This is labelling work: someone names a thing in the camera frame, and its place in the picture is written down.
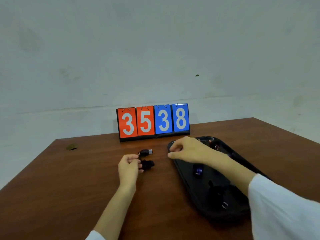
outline red number card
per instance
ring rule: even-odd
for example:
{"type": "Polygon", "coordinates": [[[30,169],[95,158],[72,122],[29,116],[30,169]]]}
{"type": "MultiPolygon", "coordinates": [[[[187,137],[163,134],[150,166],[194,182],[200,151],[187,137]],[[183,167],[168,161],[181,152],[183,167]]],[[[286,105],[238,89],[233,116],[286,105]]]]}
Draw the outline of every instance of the red number card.
{"type": "Polygon", "coordinates": [[[154,135],[155,123],[153,106],[137,107],[138,135],[154,135]]]}
{"type": "Polygon", "coordinates": [[[120,138],[138,136],[135,108],[119,108],[118,125],[120,138]]]}

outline number 3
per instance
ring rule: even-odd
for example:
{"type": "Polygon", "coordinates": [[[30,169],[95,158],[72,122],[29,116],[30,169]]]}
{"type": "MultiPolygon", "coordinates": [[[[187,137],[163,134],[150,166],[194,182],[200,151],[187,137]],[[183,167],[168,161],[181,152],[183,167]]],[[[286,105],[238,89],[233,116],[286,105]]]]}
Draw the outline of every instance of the number 3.
{"type": "Polygon", "coordinates": [[[167,120],[168,118],[168,113],[164,109],[161,109],[158,113],[158,116],[162,116],[164,114],[164,117],[162,118],[162,121],[165,122],[165,127],[163,128],[162,125],[159,125],[159,129],[162,131],[166,131],[169,128],[169,121],[167,120]]]}
{"type": "Polygon", "coordinates": [[[142,111],[141,112],[141,124],[144,122],[147,122],[148,127],[145,129],[144,127],[140,127],[140,129],[144,132],[147,133],[151,130],[151,121],[148,118],[145,118],[145,115],[150,115],[150,111],[142,111]]]}
{"type": "Polygon", "coordinates": [[[131,135],[134,132],[134,125],[131,124],[132,122],[132,116],[129,113],[124,113],[122,115],[122,119],[125,120],[126,118],[129,118],[129,120],[127,121],[126,125],[130,126],[130,130],[127,131],[126,129],[123,129],[122,131],[126,134],[126,135],[131,135]]]}
{"type": "Polygon", "coordinates": [[[176,116],[178,117],[178,119],[177,119],[177,127],[179,128],[179,129],[183,129],[183,128],[185,128],[186,127],[186,124],[187,124],[187,122],[186,122],[186,119],[184,118],[184,116],[186,115],[186,112],[184,111],[184,109],[183,108],[178,108],[177,109],[177,111],[176,111],[176,116]]]}

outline wall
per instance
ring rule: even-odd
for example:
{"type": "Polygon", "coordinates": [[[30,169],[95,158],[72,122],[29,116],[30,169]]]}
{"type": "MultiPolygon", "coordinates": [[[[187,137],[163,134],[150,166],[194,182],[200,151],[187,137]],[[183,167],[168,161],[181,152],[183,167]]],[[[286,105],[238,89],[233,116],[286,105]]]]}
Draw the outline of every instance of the wall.
{"type": "Polygon", "coordinates": [[[116,108],[188,102],[320,142],[318,0],[0,0],[0,188],[116,108]]]}

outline hand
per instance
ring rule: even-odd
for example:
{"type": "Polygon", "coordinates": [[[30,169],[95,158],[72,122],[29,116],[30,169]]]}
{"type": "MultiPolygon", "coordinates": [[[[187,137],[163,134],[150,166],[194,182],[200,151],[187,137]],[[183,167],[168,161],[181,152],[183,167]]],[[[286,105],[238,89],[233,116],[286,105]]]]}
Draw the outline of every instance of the hand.
{"type": "Polygon", "coordinates": [[[120,187],[135,190],[138,173],[143,173],[138,155],[124,155],[118,164],[120,187]]]}
{"type": "Polygon", "coordinates": [[[226,155],[218,152],[195,138],[185,136],[176,140],[170,147],[168,157],[171,159],[181,159],[190,163],[208,164],[210,160],[223,158],[226,155]]]}

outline wooden table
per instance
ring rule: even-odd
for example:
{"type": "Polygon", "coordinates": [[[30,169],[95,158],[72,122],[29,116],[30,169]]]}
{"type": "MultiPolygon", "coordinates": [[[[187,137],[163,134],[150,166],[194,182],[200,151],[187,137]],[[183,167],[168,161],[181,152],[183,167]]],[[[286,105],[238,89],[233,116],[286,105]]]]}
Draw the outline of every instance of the wooden table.
{"type": "MultiPolygon", "coordinates": [[[[276,183],[320,201],[320,144],[254,118],[191,125],[214,136],[276,183]]],[[[121,239],[252,239],[250,220],[214,226],[188,199],[167,144],[177,137],[120,143],[118,134],[55,140],[0,191],[0,239],[85,239],[118,184],[123,154],[153,149],[121,239]],[[76,143],[78,149],[66,146],[76,143]]]]}

